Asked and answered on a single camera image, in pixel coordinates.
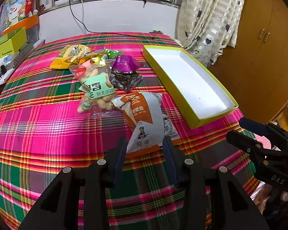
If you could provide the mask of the heart patterned curtain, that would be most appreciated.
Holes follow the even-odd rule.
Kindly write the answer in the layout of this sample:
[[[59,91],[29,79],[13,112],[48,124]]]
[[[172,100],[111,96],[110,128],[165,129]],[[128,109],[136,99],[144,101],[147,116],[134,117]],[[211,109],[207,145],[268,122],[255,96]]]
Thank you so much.
[[[176,42],[209,67],[235,47],[244,0],[182,0]]]

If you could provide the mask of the yellow-green shallow box tray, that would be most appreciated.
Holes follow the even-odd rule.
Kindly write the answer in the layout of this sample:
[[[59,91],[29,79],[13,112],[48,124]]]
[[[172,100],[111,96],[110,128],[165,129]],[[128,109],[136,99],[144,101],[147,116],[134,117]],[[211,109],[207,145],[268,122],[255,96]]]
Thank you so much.
[[[238,108],[222,83],[185,49],[145,45],[142,55],[190,129],[216,121]]]

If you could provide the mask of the purple snack pouch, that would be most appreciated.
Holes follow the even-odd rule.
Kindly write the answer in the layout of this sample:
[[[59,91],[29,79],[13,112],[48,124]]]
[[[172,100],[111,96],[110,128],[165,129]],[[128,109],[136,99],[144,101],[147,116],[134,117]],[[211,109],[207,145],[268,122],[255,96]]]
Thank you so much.
[[[112,65],[112,73],[114,74],[132,74],[142,67],[142,63],[138,62],[134,57],[129,55],[117,55]]]

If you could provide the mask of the yellow chip bag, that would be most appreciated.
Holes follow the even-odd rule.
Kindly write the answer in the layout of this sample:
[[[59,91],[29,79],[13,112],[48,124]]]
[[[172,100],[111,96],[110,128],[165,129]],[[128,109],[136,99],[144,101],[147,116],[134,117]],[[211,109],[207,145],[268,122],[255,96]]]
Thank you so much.
[[[83,64],[91,58],[93,53],[93,49],[82,44],[66,45],[53,60],[50,68],[57,70],[69,69],[70,65]]]

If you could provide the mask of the dark sunflower seed bag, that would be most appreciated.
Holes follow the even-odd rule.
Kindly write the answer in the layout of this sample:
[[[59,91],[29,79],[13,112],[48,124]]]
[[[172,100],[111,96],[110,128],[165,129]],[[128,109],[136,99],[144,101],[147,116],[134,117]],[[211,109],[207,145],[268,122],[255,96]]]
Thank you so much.
[[[132,74],[111,73],[109,79],[114,88],[124,92],[131,92],[142,81],[142,76],[138,72]]]

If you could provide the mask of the clear peanut snack bag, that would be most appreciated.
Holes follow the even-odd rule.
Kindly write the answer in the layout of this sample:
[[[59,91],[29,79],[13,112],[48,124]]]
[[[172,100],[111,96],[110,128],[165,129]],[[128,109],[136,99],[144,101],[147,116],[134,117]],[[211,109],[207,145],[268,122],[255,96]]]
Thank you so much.
[[[80,90],[85,93],[77,108],[78,113],[99,114],[114,108],[112,100],[118,94],[110,81],[113,63],[113,59],[98,62],[88,60],[83,64],[73,64],[69,67],[71,73],[81,83]]]

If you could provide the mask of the pink plaid tablecloth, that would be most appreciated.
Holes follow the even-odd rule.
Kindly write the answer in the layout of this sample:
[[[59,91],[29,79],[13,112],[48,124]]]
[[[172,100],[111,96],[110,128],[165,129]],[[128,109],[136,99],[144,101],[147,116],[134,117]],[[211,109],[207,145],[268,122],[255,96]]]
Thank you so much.
[[[51,62],[67,45],[109,48],[143,61],[144,45],[175,46],[168,36],[134,33],[132,37],[88,34],[44,44],[16,69],[0,95],[0,215],[17,229],[26,213],[63,167],[86,167],[131,136],[121,111],[113,118],[78,113],[83,93],[69,70]],[[225,166],[248,194],[259,186],[248,155],[225,136],[239,130],[240,110],[190,129],[152,69],[145,64],[138,91],[160,92],[162,110],[181,137],[179,148],[208,168]],[[184,191],[169,180],[161,151],[125,160],[119,183],[107,190],[111,229],[178,229]]]

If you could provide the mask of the yellow-green storage box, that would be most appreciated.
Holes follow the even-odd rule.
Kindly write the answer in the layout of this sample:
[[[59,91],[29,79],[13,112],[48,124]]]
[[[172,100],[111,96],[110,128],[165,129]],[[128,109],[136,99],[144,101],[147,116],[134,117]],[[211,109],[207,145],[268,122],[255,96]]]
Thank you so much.
[[[27,42],[26,29],[18,28],[0,37],[0,59],[15,54]]]

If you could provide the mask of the colorful cartoon gift box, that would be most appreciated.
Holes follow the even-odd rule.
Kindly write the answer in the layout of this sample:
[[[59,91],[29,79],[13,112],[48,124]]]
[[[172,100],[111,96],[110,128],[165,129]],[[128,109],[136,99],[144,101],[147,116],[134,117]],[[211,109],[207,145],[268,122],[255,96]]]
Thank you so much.
[[[35,0],[6,0],[4,31],[33,14]]]

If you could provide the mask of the white orange snack bag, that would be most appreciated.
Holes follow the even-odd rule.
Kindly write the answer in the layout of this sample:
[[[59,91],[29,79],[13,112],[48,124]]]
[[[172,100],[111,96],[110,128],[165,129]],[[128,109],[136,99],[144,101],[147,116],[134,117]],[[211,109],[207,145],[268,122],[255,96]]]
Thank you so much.
[[[166,136],[169,136],[174,144],[182,142],[175,126],[161,110],[162,94],[136,91],[115,98],[112,104],[123,111],[133,130],[127,144],[128,158],[158,151]]]

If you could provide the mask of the green snack pouch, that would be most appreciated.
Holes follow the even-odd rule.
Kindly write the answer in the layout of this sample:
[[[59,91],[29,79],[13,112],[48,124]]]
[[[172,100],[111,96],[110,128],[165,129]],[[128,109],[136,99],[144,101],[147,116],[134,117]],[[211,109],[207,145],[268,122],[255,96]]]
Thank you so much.
[[[112,50],[112,49],[109,49],[109,48],[105,48],[104,51],[105,51],[108,59],[114,59],[116,56],[124,54],[121,51]]]

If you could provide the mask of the gold snack bar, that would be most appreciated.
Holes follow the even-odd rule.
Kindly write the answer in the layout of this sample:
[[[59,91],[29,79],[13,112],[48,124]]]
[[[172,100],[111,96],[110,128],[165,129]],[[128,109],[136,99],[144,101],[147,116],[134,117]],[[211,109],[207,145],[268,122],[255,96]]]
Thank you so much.
[[[93,53],[90,58],[90,63],[98,67],[103,67],[106,65],[106,60],[108,60],[108,55],[104,50],[102,52]]]

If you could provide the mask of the wooden wardrobe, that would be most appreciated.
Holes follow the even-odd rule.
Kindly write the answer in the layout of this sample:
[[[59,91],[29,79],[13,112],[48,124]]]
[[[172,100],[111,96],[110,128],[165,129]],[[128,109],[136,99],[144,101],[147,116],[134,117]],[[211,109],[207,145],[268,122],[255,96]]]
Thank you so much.
[[[288,7],[283,0],[245,0],[236,47],[226,47],[209,70],[246,118],[271,121],[288,101]]]

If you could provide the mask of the orange box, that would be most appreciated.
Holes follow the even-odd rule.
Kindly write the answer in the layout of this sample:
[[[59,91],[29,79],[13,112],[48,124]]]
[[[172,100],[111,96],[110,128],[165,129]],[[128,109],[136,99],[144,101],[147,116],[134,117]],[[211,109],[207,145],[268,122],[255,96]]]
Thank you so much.
[[[19,28],[25,28],[26,30],[29,28],[32,28],[33,26],[36,26],[39,24],[39,16],[38,15],[33,15],[31,17],[25,18],[24,20],[20,21],[19,23],[9,27],[8,29],[4,30],[2,32],[2,36],[16,30]]]

